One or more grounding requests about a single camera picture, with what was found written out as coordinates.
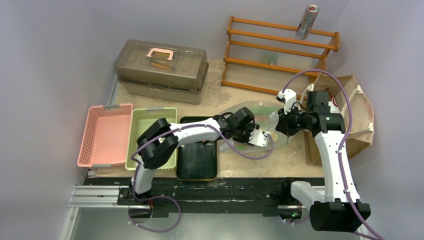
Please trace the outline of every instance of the gray plastic storage box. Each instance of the gray plastic storage box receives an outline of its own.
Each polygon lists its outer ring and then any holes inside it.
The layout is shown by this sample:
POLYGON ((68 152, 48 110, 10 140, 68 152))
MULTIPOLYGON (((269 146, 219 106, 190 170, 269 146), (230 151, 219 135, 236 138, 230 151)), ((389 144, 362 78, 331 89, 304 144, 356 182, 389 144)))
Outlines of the gray plastic storage box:
POLYGON ((199 104, 208 59, 202 49, 128 40, 116 59, 115 70, 131 94, 199 104))

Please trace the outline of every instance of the storage box handle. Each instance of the storage box handle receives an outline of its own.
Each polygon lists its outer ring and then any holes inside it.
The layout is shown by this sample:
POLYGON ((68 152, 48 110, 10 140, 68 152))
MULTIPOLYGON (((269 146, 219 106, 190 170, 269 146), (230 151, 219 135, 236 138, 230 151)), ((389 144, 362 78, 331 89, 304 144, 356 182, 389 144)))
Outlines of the storage box handle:
POLYGON ((153 52, 162 53, 162 54, 169 54, 169 57, 168 57, 169 61, 171 61, 173 56, 174 56, 174 52, 172 50, 154 47, 154 48, 150 49, 150 51, 147 53, 146 57, 151 58, 153 52))

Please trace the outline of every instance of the wooden rack rung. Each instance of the wooden rack rung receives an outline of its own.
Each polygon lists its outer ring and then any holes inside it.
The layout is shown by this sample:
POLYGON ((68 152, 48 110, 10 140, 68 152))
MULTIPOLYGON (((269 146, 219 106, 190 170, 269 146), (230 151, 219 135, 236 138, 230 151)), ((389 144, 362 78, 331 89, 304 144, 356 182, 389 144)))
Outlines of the wooden rack rung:
POLYGON ((299 39, 291 39, 291 38, 288 38, 288 37, 281 37, 281 36, 272 36, 272 35, 255 33, 255 32, 250 32, 250 31, 241 31, 241 30, 230 29, 228 31, 228 34, 236 34, 236 35, 259 38, 259 39, 274 40, 274 41, 279 41, 279 42, 283 42, 283 43, 298 44, 298 45, 321 48, 321 49, 329 49, 329 50, 333 50, 333 51, 338 50, 338 48, 336 46, 329 45, 329 44, 323 44, 323 43, 305 41, 305 40, 299 40, 299 39))
MULTIPOLYGON (((269 28, 275 28, 275 29, 284 29, 284 30, 290 30, 290 31, 298 30, 298 28, 295 26, 288 26, 288 25, 265 22, 265 21, 255 21, 255 20, 249 20, 249 19, 243 19, 243 18, 237 18, 237 17, 233 17, 232 21, 237 23, 251 24, 251 25, 257 25, 257 26, 263 26, 263 27, 269 27, 269 28)), ((336 36, 334 32, 320 31, 320 30, 314 30, 314 29, 311 29, 310 33, 316 34, 316 35, 328 36, 328 37, 336 36)))
MULTIPOLYGON (((297 69, 297 68, 291 68, 291 67, 285 67, 285 66, 276 66, 256 61, 248 61, 243 60, 239 58, 233 58, 233 57, 227 57, 224 60, 226 63, 232 63, 232 64, 239 64, 239 65, 245 65, 249 67, 255 67, 255 68, 264 68, 264 69, 270 69, 270 70, 277 70, 277 71, 283 71, 293 74, 298 74, 302 72, 303 70, 297 69)), ((310 77, 318 77, 319 73, 317 72, 306 72, 303 75, 310 76, 310 77)))
POLYGON ((319 54, 313 54, 313 53, 303 52, 303 51, 289 50, 289 49, 279 48, 279 47, 265 46, 265 45, 260 45, 260 44, 254 44, 254 43, 244 42, 244 41, 234 41, 234 40, 231 40, 231 41, 229 41, 229 44, 243 46, 243 47, 249 47, 249 48, 254 48, 254 49, 263 49, 263 50, 268 50, 268 51, 273 51, 273 52, 279 52, 279 53, 285 53, 285 54, 298 55, 298 56, 303 56, 303 57, 308 57, 308 58, 314 58, 314 59, 322 59, 322 58, 324 58, 324 56, 319 55, 319 54))
MULTIPOLYGON (((224 81, 224 82, 222 82, 222 85, 230 86, 230 87, 236 87, 236 88, 240 88, 240 89, 252 90, 252 91, 266 93, 266 94, 273 94, 273 95, 277 95, 279 93, 279 91, 277 91, 277 90, 262 88, 262 87, 258 87, 258 86, 251 86, 251 85, 246 85, 246 84, 241 84, 241 83, 236 83, 236 82, 231 82, 231 81, 224 81)), ((297 94, 296 97, 297 97, 297 99, 300 99, 302 96, 300 94, 297 94)))

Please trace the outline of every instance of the clear plastic bag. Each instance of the clear plastic bag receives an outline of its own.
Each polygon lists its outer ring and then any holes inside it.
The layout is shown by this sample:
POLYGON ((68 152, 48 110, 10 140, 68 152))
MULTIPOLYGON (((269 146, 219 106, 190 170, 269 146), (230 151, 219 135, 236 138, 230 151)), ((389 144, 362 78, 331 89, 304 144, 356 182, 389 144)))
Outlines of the clear plastic bag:
MULTIPOLYGON (((227 112, 235 113, 237 110, 243 107, 248 108, 254 114, 255 123, 259 124, 260 129, 272 136, 272 140, 274 141, 274 149, 280 148, 281 146, 289 143, 290 140, 286 135, 276 131, 276 126, 279 120, 278 110, 283 108, 284 105, 266 101, 244 101, 230 108, 227 108, 220 114, 227 112)), ((234 142, 233 140, 230 141, 237 150, 245 154, 267 152, 271 148, 271 144, 269 144, 268 147, 260 147, 234 142)), ((218 141, 218 147, 223 153, 233 152, 233 150, 222 140, 218 141)))

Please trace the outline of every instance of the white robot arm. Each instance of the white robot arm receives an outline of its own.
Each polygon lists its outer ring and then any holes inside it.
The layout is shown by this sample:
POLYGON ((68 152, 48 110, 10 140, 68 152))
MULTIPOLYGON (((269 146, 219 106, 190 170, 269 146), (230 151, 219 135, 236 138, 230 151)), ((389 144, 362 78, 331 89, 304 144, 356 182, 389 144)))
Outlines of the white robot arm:
MULTIPOLYGON (((309 211, 310 222, 316 231, 354 232, 362 224, 352 210, 343 184, 339 162, 339 144, 346 132, 343 116, 331 113, 329 94, 326 91, 312 91, 307 95, 306 112, 295 106, 296 93, 290 89, 279 92, 277 100, 285 103, 278 111, 278 125, 275 128, 287 136, 300 130, 312 132, 321 156, 324 170, 325 194, 320 194, 306 181, 293 181, 290 194, 309 211)), ((354 185, 346 153, 342 146, 341 161, 347 180, 348 191, 356 208, 364 219, 370 214, 370 205, 361 203, 354 185)))
POLYGON ((222 134, 226 139, 232 138, 236 142, 266 148, 269 139, 254 120, 255 116, 246 107, 235 113, 215 115, 207 120, 193 123, 175 124, 168 123, 165 118, 158 119, 137 139, 139 148, 147 145, 136 156, 140 163, 136 169, 136 177, 132 179, 136 197, 139 199, 147 197, 143 194, 151 189, 156 170, 168 161, 176 148, 182 145, 200 141, 216 141, 222 138, 222 134), (166 132, 169 134, 161 140, 148 143, 166 132))

